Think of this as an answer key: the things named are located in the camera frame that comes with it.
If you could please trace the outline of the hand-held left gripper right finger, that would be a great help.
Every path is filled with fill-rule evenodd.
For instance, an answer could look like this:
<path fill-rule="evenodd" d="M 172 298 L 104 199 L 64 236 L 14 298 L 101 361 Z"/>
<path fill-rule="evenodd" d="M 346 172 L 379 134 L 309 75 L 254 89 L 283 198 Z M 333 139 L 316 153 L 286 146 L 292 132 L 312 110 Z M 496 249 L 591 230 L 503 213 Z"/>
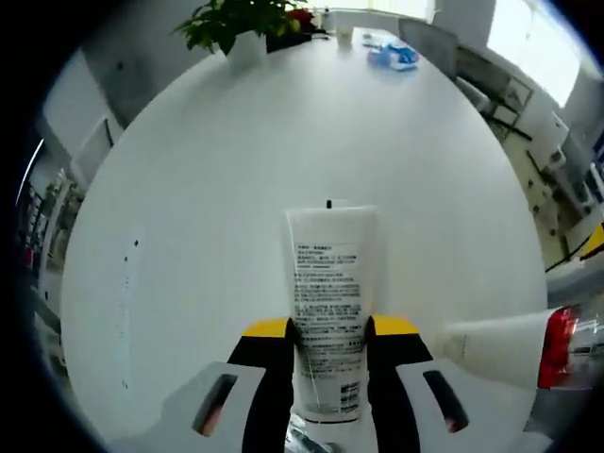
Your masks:
<path fill-rule="evenodd" d="M 380 452 L 540 452 L 495 389 L 435 358 L 404 318 L 373 314 L 365 328 L 367 396 Z"/>

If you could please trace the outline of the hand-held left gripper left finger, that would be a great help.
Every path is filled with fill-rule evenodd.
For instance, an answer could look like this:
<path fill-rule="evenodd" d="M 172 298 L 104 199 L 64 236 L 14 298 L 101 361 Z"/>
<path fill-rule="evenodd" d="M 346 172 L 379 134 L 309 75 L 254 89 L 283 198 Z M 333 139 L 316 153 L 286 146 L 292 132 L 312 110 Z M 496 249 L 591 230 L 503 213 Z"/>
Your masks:
<path fill-rule="evenodd" d="M 161 452 L 282 452 L 294 403 L 295 327 L 288 317 L 249 326 L 226 361 L 214 361 L 166 398 Z"/>

